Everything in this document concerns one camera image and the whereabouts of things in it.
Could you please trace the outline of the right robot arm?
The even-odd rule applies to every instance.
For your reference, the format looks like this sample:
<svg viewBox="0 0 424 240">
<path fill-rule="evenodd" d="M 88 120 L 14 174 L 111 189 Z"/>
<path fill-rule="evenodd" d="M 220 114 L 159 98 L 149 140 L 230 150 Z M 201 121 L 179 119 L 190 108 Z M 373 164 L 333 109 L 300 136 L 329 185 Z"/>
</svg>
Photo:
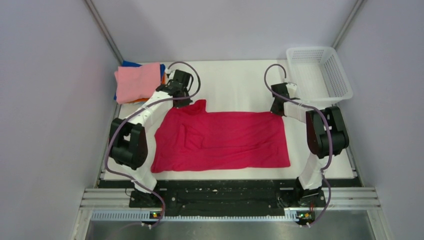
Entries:
<svg viewBox="0 0 424 240">
<path fill-rule="evenodd" d="M 290 83 L 269 86 L 273 96 L 271 113 L 293 118 L 306 126 L 306 142 L 310 154 L 301 174 L 296 178 L 293 201 L 299 206 L 323 200 L 322 184 L 333 157 L 349 146 L 350 140 L 341 110 L 337 106 L 318 109 L 291 98 Z"/>
</svg>

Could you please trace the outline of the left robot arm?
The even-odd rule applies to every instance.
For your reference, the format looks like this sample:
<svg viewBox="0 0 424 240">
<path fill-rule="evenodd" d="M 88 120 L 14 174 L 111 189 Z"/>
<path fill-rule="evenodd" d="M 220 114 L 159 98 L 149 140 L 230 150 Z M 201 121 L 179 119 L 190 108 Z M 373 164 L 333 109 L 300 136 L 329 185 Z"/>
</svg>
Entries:
<svg viewBox="0 0 424 240">
<path fill-rule="evenodd" d="M 147 131 L 173 108 L 191 104 L 189 91 L 193 75 L 182 70 L 167 72 L 168 82 L 158 86 L 139 109 L 128 117 L 115 118 L 109 131 L 108 156 L 123 168 L 122 176 L 134 184 L 130 206 L 133 208 L 159 207 L 160 193 L 155 190 L 157 180 L 148 166 Z"/>
</svg>

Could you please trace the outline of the magenta t shirt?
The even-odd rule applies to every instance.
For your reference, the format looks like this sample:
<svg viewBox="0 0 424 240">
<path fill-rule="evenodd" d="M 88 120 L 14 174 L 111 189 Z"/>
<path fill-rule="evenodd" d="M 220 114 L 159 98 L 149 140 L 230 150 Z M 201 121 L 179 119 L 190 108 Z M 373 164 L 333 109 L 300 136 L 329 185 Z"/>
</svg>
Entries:
<svg viewBox="0 0 424 240">
<path fill-rule="evenodd" d="M 207 112 L 207 101 L 172 108 L 155 135 L 153 173 L 291 165 L 282 117 L 271 112 Z"/>
</svg>

